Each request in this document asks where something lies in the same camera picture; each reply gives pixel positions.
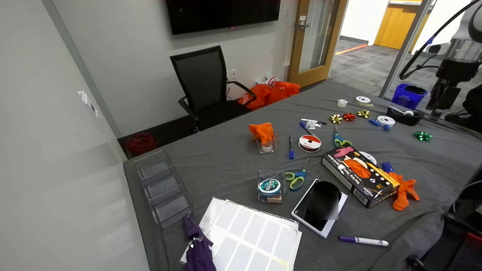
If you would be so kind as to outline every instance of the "cable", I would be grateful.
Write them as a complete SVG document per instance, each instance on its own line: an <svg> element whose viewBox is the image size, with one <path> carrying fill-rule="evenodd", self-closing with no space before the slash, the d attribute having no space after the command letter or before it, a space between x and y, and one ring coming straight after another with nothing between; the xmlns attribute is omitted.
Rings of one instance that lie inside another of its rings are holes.
<svg viewBox="0 0 482 271"><path fill-rule="evenodd" d="M477 184L482 184L482 179L473 181L473 182L470 182L468 185L465 185L464 190L461 191L461 194L462 194L468 187L473 187L473 185L477 185Z"/></svg>
<svg viewBox="0 0 482 271"><path fill-rule="evenodd" d="M405 72L408 71L408 68L411 68L411 65L419 59L419 56L422 54L422 51L425 50L425 47L428 47L429 44L434 42L435 36L446 29L456 17L459 17L462 12L465 12L468 8L471 8L473 5L476 5L479 0L470 2L468 5L465 5L461 11L458 11L456 14L453 14L408 60L408 63L404 66L404 69L399 74L401 80L405 80L410 77L410 74L407 75Z"/></svg>

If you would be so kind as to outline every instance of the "tape roll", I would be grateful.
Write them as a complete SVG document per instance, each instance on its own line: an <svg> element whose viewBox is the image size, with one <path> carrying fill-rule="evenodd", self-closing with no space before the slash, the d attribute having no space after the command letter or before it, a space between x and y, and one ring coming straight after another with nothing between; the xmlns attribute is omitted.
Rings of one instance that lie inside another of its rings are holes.
<svg viewBox="0 0 482 271"><path fill-rule="evenodd" d="M392 128L395 125L395 119L389 117L389 116L378 116L377 119L383 126L389 126Z"/></svg>
<svg viewBox="0 0 482 271"><path fill-rule="evenodd" d="M336 104L337 104L337 107L346 107L348 101L346 99L339 99Z"/></svg>
<svg viewBox="0 0 482 271"><path fill-rule="evenodd" d="M282 191L282 182L274 178L264 179L258 184L258 191L268 197L277 196Z"/></svg>
<svg viewBox="0 0 482 271"><path fill-rule="evenodd" d="M355 99L357 99L357 102L362 102L362 104L369 104L372 101L368 96L357 96Z"/></svg>
<svg viewBox="0 0 482 271"><path fill-rule="evenodd" d="M321 148L321 139L313 134L303 134L298 140L298 146L309 152L316 152Z"/></svg>
<svg viewBox="0 0 482 271"><path fill-rule="evenodd" d="M360 154L362 154L365 158L368 158L372 164L377 166L377 160L375 160L374 155L371 155L371 154L368 154L368 152L363 152L363 151L360 151Z"/></svg>

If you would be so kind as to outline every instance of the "green object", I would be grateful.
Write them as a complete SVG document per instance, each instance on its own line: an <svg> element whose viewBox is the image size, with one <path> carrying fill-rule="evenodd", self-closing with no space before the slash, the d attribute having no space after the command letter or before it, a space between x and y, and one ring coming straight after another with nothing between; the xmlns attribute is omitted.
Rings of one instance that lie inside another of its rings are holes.
<svg viewBox="0 0 482 271"><path fill-rule="evenodd" d="M343 137L340 137L340 136L337 134L336 125L333 125L333 145L334 145L336 148L352 146L352 143L351 143L349 140L345 140Z"/></svg>
<svg viewBox="0 0 482 271"><path fill-rule="evenodd" d="M417 131L416 137L417 137L419 142L431 142L434 136L431 136L426 131Z"/></svg>
<svg viewBox="0 0 482 271"><path fill-rule="evenodd" d="M297 191L303 187L307 172L303 169L300 172L285 172L285 181L291 191Z"/></svg>

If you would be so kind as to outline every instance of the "baseboard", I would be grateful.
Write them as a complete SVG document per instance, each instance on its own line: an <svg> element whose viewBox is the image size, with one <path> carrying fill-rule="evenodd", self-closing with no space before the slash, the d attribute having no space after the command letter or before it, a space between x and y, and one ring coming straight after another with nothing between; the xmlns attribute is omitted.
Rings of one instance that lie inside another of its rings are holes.
<svg viewBox="0 0 482 271"><path fill-rule="evenodd" d="M351 36L340 36L340 39L358 42L358 44L368 44L368 41L365 41L365 39L357 39L357 38L351 38Z"/></svg>

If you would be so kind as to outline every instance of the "gray carpet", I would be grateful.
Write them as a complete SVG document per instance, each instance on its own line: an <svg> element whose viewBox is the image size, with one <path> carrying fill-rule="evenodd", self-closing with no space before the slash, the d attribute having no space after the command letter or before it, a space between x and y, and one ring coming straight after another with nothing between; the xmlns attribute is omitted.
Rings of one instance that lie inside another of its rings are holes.
<svg viewBox="0 0 482 271"><path fill-rule="evenodd" d="M336 51L340 53L363 44L366 42L340 38L337 42ZM398 53L399 53L398 50L377 47L377 45L345 51L333 57L330 78L337 83L348 84L362 92L378 95L387 80L387 75L392 69L392 65ZM404 57L402 65L405 65L410 57L411 54ZM414 65L422 63L423 60L425 57L420 56ZM440 60L432 59L426 65L438 66ZM419 86L429 92L437 81L435 72L437 72L435 68L420 69L414 72L411 77L408 77L407 80L404 80L404 83ZM387 90L386 98L392 99L395 89L399 83L402 81L396 78L395 83ZM465 99L467 92L479 84L482 84L480 72L471 81L459 83L458 87L461 87L461 93L450 111L458 111L461 108L461 102ZM426 96L422 101L420 108L422 107L425 108L428 99L429 98Z"/></svg>

